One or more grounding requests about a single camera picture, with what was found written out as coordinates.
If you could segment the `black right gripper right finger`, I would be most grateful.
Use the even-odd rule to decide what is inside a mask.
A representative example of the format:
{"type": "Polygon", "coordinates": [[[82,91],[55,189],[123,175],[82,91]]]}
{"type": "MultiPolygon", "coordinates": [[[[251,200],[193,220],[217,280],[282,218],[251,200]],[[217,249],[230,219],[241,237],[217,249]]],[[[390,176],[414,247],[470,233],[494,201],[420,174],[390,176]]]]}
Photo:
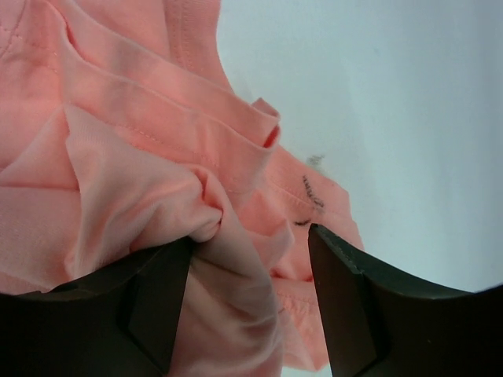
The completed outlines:
{"type": "Polygon", "coordinates": [[[334,376],[501,375],[501,287],[432,283],[322,225],[310,227],[308,244],[334,376]]]}

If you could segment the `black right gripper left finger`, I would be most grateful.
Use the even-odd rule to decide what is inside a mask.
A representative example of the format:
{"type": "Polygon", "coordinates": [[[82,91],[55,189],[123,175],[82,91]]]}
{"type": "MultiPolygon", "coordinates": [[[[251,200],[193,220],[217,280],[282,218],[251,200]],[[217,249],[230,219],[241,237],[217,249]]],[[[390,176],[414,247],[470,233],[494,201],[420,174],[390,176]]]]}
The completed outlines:
{"type": "Polygon", "coordinates": [[[191,257],[183,238],[52,291],[2,295],[2,375],[167,375],[191,257]]]}

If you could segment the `pink t shirt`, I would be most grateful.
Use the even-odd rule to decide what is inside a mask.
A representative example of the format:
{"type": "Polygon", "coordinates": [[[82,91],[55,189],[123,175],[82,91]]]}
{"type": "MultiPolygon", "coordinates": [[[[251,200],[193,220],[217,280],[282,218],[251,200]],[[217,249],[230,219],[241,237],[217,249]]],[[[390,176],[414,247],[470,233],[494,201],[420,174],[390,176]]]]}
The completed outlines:
{"type": "Polygon", "coordinates": [[[1,289],[49,291],[196,242],[173,376],[329,362],[310,223],[362,243],[347,192],[232,90],[217,1],[1,4],[1,289]]]}

